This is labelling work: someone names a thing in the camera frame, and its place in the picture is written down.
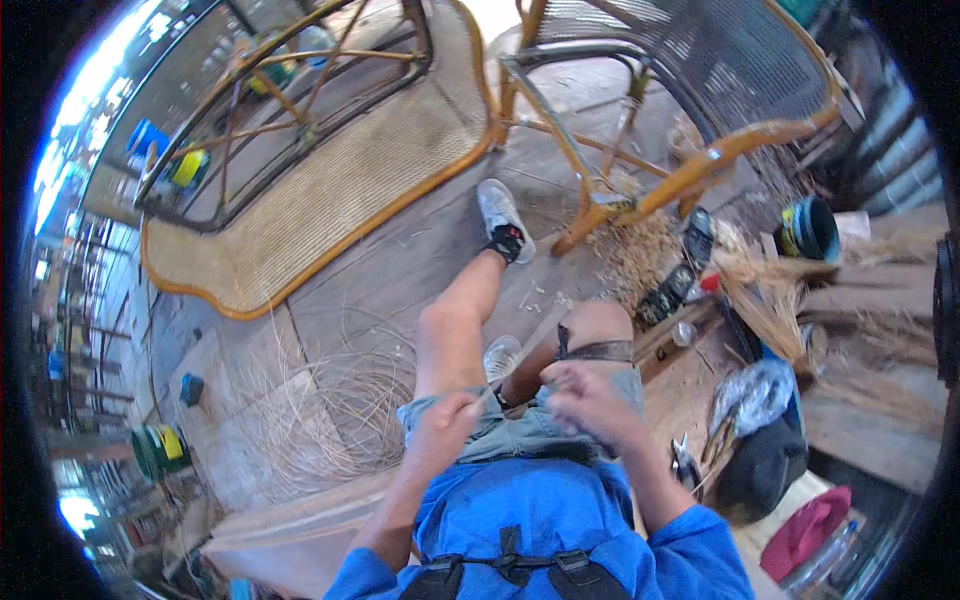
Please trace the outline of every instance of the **man's hand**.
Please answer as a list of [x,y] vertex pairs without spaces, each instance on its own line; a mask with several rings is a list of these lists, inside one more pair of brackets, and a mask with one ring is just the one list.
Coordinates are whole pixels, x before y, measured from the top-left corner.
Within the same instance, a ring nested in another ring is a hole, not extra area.
[[420,417],[414,439],[400,470],[429,482],[453,464],[464,451],[484,404],[467,392],[448,394]]
[[540,372],[540,378],[550,387],[547,407],[560,425],[587,431],[617,453],[642,430],[640,416],[610,379],[586,362],[556,362]]

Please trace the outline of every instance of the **wooden floor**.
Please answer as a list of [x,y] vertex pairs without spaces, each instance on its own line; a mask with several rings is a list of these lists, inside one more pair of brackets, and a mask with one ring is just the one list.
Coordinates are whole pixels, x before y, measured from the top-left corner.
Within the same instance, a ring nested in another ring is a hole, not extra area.
[[[600,140],[612,137],[621,111],[619,98],[627,83],[626,71],[619,63],[594,59],[549,65],[536,71],[534,80],[574,132]],[[532,116],[522,102],[517,109]],[[680,114],[670,94],[651,84],[635,130],[624,146],[651,162],[675,168],[667,132]],[[593,164],[599,163],[598,151],[585,148],[584,155]],[[657,182],[644,173],[636,176],[648,186]],[[182,423],[201,469],[228,510],[286,497],[258,496],[251,488],[260,474],[269,471],[269,465],[255,456],[245,435],[255,421],[256,397],[265,393],[263,389],[251,392],[249,373],[256,372],[269,382],[267,390],[279,386],[292,369],[337,351],[345,329],[372,326],[375,321],[371,319],[385,320],[409,339],[422,308],[486,243],[474,190],[479,181],[489,177],[502,180],[511,189],[521,218],[540,243],[534,261],[507,270],[499,302],[483,329],[485,343],[508,332],[525,340],[554,307],[558,293],[572,300],[603,293],[604,286],[596,277],[599,259],[589,247],[578,248],[563,259],[548,255],[546,238],[562,229],[576,210],[577,181],[549,135],[517,128],[504,152],[487,155],[411,204],[326,265],[272,314],[257,320],[225,319],[196,298],[157,297],[145,277],[139,273],[134,277],[127,270],[117,287],[126,288],[131,300],[121,309],[112,306],[105,310],[120,310],[116,319],[126,321],[134,331],[133,343],[115,350],[125,364],[122,385],[136,396],[134,421]],[[744,204],[749,210],[737,209],[748,192],[758,189],[762,183],[741,160],[734,177],[710,190],[703,204],[723,211],[732,220],[739,214],[776,214],[772,207],[757,210],[755,204]],[[362,351],[364,344],[382,343],[382,339],[368,336],[354,340],[352,348]],[[209,380],[206,402],[212,408],[187,410],[177,403],[180,379],[186,372]],[[157,410],[148,385],[150,373]],[[670,432],[666,439],[682,434]]]

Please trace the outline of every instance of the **plastic bottle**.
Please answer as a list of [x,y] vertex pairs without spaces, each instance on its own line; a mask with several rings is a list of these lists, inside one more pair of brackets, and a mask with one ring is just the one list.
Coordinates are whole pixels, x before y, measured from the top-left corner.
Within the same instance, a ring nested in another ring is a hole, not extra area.
[[[326,28],[311,25],[300,34],[300,51],[317,52],[318,50],[330,50],[337,45],[337,40]],[[312,68],[321,70],[326,64],[327,57],[313,57],[306,60]]]
[[850,548],[856,525],[851,521],[839,535],[820,544],[810,558],[780,581],[780,588],[791,598],[800,598],[805,589],[823,581]]

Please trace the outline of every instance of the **red cloth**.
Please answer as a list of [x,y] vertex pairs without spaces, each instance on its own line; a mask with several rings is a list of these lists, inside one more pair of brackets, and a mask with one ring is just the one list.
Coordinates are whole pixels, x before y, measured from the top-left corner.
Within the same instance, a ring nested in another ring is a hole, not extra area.
[[760,556],[760,566],[777,583],[836,531],[850,511],[847,486],[828,490],[807,502],[783,523]]

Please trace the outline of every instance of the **grey shorts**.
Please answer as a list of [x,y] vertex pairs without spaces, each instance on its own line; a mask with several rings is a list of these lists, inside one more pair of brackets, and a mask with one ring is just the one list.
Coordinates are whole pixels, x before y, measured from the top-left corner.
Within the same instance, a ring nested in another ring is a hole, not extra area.
[[[625,368],[610,375],[613,387],[623,395],[638,414],[643,413],[643,384],[636,367]],[[467,391],[480,396],[484,387],[476,386]],[[443,396],[425,396],[401,406],[396,415],[405,430],[404,445],[409,445],[423,411],[434,405]],[[595,458],[611,458],[606,449],[590,434],[569,435],[553,420],[547,408],[550,391],[540,386],[531,406],[519,419],[507,419],[496,398],[487,398],[487,411],[480,417],[473,435],[470,436],[458,463],[479,463],[509,456],[565,457],[588,461]]]

